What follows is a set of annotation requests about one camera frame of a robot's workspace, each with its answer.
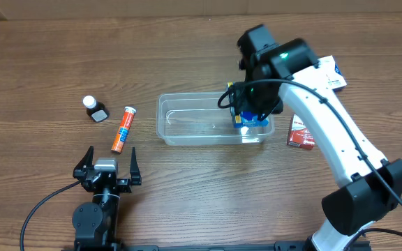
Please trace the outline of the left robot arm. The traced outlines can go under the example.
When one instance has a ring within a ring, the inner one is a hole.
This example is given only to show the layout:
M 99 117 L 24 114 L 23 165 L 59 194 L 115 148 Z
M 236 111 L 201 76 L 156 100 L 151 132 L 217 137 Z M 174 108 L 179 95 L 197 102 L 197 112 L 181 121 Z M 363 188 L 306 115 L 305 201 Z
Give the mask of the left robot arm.
M 121 193 L 131 193 L 134 185 L 142 184 L 136 152 L 132 149 L 130 177 L 119 178 L 116 158 L 99 158 L 93 161 L 94 148 L 73 170 L 73 177 L 91 193 L 92 201 L 80 204 L 73 213 L 75 250 L 122 250 L 117 238 L 117 218 Z

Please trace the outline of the white plaster box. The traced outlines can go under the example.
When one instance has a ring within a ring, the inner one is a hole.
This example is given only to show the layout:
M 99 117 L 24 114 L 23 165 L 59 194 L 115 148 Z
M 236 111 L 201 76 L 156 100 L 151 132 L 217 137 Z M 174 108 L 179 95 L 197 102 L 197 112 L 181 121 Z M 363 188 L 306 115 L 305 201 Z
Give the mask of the white plaster box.
M 347 82 L 332 55 L 319 58 L 318 65 L 300 70 L 293 77 L 294 82 L 311 89 L 340 91 L 347 86 Z

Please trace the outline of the dark syrup bottle white cap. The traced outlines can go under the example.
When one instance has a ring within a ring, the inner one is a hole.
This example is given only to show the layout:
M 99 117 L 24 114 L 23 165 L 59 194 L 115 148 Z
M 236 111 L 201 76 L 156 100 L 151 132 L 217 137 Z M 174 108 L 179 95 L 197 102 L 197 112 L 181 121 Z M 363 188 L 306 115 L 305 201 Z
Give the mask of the dark syrup bottle white cap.
M 86 107 L 87 115 L 96 123 L 100 123 L 109 117 L 109 112 L 104 104 L 98 102 L 93 96 L 85 96 L 82 99 Z

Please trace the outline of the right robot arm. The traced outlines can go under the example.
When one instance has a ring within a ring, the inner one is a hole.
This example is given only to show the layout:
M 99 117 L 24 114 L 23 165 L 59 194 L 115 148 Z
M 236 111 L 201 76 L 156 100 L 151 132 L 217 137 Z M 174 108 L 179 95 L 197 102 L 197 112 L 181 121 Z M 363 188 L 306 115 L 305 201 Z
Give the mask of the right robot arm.
M 309 250 L 349 250 L 394 210 L 402 194 L 402 160 L 388 161 L 362 134 L 328 86 L 325 65 L 301 38 L 278 44 L 264 25 L 237 42 L 243 82 L 225 92 L 233 116 L 259 120 L 290 107 L 304 122 L 332 170 L 338 190 L 322 200 L 326 220 Z

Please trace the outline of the blue lozenge box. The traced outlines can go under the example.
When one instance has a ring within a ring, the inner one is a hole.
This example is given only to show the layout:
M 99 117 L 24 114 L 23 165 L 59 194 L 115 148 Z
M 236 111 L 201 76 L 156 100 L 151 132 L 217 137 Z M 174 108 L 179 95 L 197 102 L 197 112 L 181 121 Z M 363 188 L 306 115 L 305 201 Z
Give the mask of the blue lozenge box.
M 227 88 L 231 89 L 235 85 L 234 82 L 227 82 Z M 235 102 L 238 104 L 238 98 L 241 94 L 241 91 L 234 91 L 228 94 L 229 103 Z M 266 118 L 263 121 L 258 120 L 258 115 L 253 112 L 236 112 L 235 106 L 231 105 L 229 107 L 230 113 L 232 116 L 232 124 L 234 128 L 256 128 L 256 127 L 266 127 L 269 125 L 269 119 Z

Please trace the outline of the red white medicine box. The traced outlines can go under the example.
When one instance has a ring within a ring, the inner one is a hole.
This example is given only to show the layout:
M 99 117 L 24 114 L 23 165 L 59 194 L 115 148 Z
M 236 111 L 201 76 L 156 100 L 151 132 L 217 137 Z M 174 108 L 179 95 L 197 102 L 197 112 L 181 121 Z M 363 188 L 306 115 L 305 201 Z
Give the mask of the red white medicine box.
M 303 121 L 294 114 L 290 121 L 287 145 L 306 150 L 315 146 L 315 140 Z

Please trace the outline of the orange effervescent tablet tube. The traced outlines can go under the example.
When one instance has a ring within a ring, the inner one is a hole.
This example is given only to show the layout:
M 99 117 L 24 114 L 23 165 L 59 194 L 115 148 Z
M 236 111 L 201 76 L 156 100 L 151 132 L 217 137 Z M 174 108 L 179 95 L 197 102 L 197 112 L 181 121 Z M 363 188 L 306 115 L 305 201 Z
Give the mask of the orange effervescent tablet tube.
M 121 153 L 126 142 L 131 123 L 133 122 L 134 116 L 137 110 L 133 107 L 124 107 L 124 115 L 122 117 L 120 126 L 117 130 L 111 151 L 115 153 Z

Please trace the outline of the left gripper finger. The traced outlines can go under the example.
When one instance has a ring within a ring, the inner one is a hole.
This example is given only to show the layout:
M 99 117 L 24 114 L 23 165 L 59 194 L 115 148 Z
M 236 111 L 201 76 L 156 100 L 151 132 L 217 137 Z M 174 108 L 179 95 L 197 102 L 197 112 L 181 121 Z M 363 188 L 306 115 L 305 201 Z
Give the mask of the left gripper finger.
M 140 169 L 137 164 L 135 147 L 132 148 L 131 152 L 130 175 L 132 180 L 140 180 Z
M 77 163 L 74 170 L 83 170 L 84 168 L 91 167 L 94 157 L 94 147 L 90 146 L 84 157 Z

